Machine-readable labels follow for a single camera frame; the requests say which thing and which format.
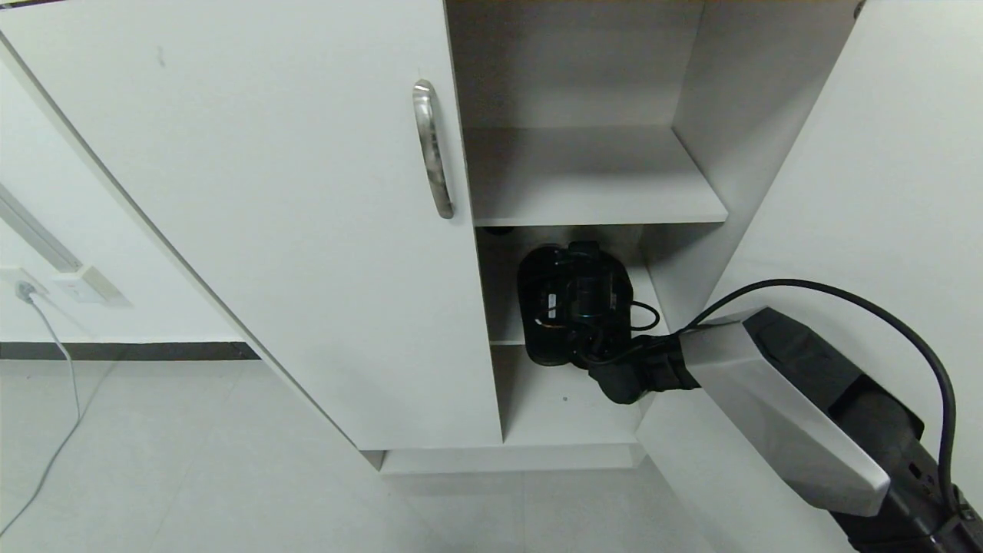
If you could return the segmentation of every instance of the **gray cable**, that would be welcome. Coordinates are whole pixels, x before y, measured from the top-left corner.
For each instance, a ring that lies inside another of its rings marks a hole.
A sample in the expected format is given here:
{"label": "gray cable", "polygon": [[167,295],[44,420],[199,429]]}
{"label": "gray cable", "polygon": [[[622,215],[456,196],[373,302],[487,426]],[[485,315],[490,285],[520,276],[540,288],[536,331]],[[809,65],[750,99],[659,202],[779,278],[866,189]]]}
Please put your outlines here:
{"label": "gray cable", "polygon": [[58,459],[58,454],[61,453],[62,449],[65,448],[65,444],[67,444],[69,439],[72,437],[72,435],[75,434],[75,430],[79,428],[79,424],[82,422],[83,416],[85,416],[85,414],[82,412],[82,410],[79,407],[79,384],[78,382],[76,382],[76,378],[75,378],[75,365],[72,362],[72,355],[69,354],[68,349],[65,349],[65,344],[63,344],[61,340],[58,339],[58,335],[56,335],[54,329],[51,328],[51,323],[49,323],[48,318],[44,316],[44,312],[41,311],[39,307],[37,307],[37,305],[34,303],[34,300],[30,297],[32,293],[36,292],[34,287],[31,286],[30,284],[26,284],[25,282],[18,282],[17,291],[18,291],[17,297],[24,300],[27,303],[27,305],[33,307],[34,311],[36,311],[37,314],[41,317],[41,321],[44,323],[44,326],[48,329],[48,333],[51,334],[51,338],[55,340],[55,343],[58,345],[58,349],[61,349],[62,354],[65,355],[65,360],[68,361],[69,373],[72,375],[72,391],[75,393],[75,424],[72,425],[72,429],[68,431],[68,435],[65,436],[65,439],[62,440],[61,445],[58,446],[58,449],[55,450],[54,455],[51,456],[51,461],[48,462],[48,465],[44,468],[44,472],[41,473],[41,479],[37,482],[37,487],[34,488],[34,493],[30,496],[30,499],[28,499],[28,501],[24,503],[24,506],[21,507],[19,511],[17,511],[17,514],[14,515],[14,517],[10,519],[9,522],[7,522],[7,524],[3,527],[2,530],[0,530],[0,538],[2,538],[4,534],[7,533],[7,530],[10,528],[10,526],[13,525],[14,522],[16,522],[17,519],[19,519],[21,515],[24,514],[24,511],[26,511],[28,507],[30,507],[30,504],[33,503],[35,499],[37,499],[37,494],[41,493],[41,488],[44,486],[44,481],[48,479],[48,472],[51,471],[51,466],[55,463],[55,460]]}

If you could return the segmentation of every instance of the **cabinet shelf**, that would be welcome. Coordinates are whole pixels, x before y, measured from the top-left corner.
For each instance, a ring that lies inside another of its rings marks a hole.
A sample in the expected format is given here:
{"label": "cabinet shelf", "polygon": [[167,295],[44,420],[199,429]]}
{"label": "cabinet shelf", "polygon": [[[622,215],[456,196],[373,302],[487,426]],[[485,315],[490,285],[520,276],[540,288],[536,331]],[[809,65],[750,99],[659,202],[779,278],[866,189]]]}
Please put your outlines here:
{"label": "cabinet shelf", "polygon": [[[647,303],[662,313],[659,298],[652,287],[649,272],[637,252],[621,259],[628,271],[636,301]],[[485,316],[489,327],[491,345],[522,345],[526,343],[519,312],[519,293],[515,280],[521,256],[515,252],[483,252],[482,288],[485,296]],[[652,314],[644,309],[631,310],[631,322],[642,327],[652,322]],[[668,334],[665,318],[648,334]]]}
{"label": "cabinet shelf", "polygon": [[537,365],[516,345],[494,346],[491,362],[505,446],[637,443],[641,407],[612,402],[587,371]]}
{"label": "cabinet shelf", "polygon": [[667,126],[466,129],[476,226],[721,222]]}

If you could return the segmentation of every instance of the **open cabinet door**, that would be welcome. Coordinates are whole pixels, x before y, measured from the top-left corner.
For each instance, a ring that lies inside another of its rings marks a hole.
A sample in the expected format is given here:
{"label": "open cabinet door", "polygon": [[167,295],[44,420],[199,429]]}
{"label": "open cabinet door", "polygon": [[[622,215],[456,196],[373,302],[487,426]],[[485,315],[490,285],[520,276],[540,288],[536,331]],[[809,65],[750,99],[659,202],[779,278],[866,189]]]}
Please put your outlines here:
{"label": "open cabinet door", "polygon": [[501,443],[442,0],[59,2],[0,11],[0,31],[110,185],[356,446]]}
{"label": "open cabinet door", "polygon": [[[946,363],[959,405],[953,474],[983,501],[983,3],[870,0],[711,301],[770,277],[809,278],[874,301]],[[768,289],[926,423],[938,385],[913,347],[835,298]],[[825,512],[787,488],[699,391],[654,397],[639,439],[720,551],[851,551]]]}

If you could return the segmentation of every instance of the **black baseboard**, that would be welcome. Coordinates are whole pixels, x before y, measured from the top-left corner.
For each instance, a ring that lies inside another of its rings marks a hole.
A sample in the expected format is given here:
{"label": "black baseboard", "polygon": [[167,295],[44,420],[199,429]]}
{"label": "black baseboard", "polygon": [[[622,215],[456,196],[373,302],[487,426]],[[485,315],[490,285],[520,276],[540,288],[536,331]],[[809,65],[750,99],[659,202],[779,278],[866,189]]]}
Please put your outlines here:
{"label": "black baseboard", "polygon": [[[259,359],[241,341],[66,343],[76,361],[229,361]],[[0,341],[0,359],[64,359],[54,343]]]}

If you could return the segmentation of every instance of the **wall switch plate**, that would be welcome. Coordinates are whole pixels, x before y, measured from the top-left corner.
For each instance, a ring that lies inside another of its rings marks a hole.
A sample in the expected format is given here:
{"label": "wall switch plate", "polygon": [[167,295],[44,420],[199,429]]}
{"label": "wall switch plate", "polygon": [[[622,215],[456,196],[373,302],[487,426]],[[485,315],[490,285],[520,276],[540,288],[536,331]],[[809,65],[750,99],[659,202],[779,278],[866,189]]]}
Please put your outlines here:
{"label": "wall switch plate", "polygon": [[14,287],[17,285],[18,281],[23,280],[28,284],[34,286],[37,293],[45,295],[48,293],[48,289],[41,285],[41,283],[30,275],[27,271],[20,267],[0,267],[0,281],[7,282]]}
{"label": "wall switch plate", "polygon": [[108,298],[99,291],[101,275],[91,265],[74,273],[61,273],[51,278],[72,299],[79,303],[106,303]]}

